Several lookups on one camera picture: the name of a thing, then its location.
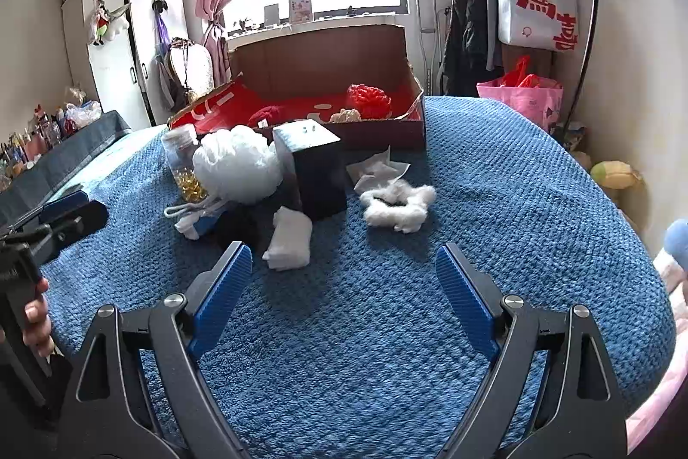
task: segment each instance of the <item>blue plush toy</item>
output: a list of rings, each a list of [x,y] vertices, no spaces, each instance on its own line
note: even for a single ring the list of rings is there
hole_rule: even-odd
[[[679,219],[666,230],[664,247],[654,260],[654,265],[670,294],[688,279],[688,219]],[[684,296],[688,296],[686,285],[683,284]]]

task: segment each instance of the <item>white cotton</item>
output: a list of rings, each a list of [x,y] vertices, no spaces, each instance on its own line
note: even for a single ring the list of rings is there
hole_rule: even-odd
[[[308,216],[281,207],[273,216],[274,234],[263,253],[267,266],[279,271],[299,269],[310,263],[310,235],[313,223]]]
[[[274,143],[244,125],[203,137],[193,155],[193,173],[211,197],[243,204],[273,194],[282,182]]]
[[[385,188],[371,189],[360,196],[361,204],[366,207],[363,218],[367,225],[394,228],[405,234],[421,229],[428,215],[428,207],[435,199],[436,191],[432,185],[411,187],[403,179]],[[390,206],[388,203],[404,205]]]

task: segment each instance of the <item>finger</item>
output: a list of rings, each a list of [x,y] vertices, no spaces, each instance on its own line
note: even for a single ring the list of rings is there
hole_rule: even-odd
[[[39,356],[42,356],[43,358],[47,358],[47,356],[50,356],[54,349],[55,343],[53,342],[52,337],[48,337],[46,342],[37,346]]]
[[[47,300],[43,296],[39,296],[26,304],[24,311],[29,323],[40,323],[47,316]]]
[[[39,283],[36,284],[36,290],[39,291],[39,294],[47,292],[48,288],[50,288],[50,284],[48,283],[46,277],[43,277],[41,280],[39,280]]]
[[[46,320],[37,325],[32,325],[23,332],[24,344],[29,345],[40,345],[45,342],[50,337],[50,332],[52,331],[52,323],[49,317]]]

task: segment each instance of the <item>black box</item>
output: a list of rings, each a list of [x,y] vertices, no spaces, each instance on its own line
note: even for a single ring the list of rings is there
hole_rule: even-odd
[[[275,127],[273,137],[294,210],[311,220],[346,210],[341,139],[313,120]]]

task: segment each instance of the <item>blue gripper pad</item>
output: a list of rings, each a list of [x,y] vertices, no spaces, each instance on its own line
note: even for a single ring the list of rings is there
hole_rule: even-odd
[[[249,283],[252,267],[251,250],[242,245],[198,308],[193,317],[194,338],[188,346],[196,360],[218,344],[229,316]]]
[[[500,352],[493,338],[494,318],[446,247],[437,251],[435,273],[471,346],[491,362]]]

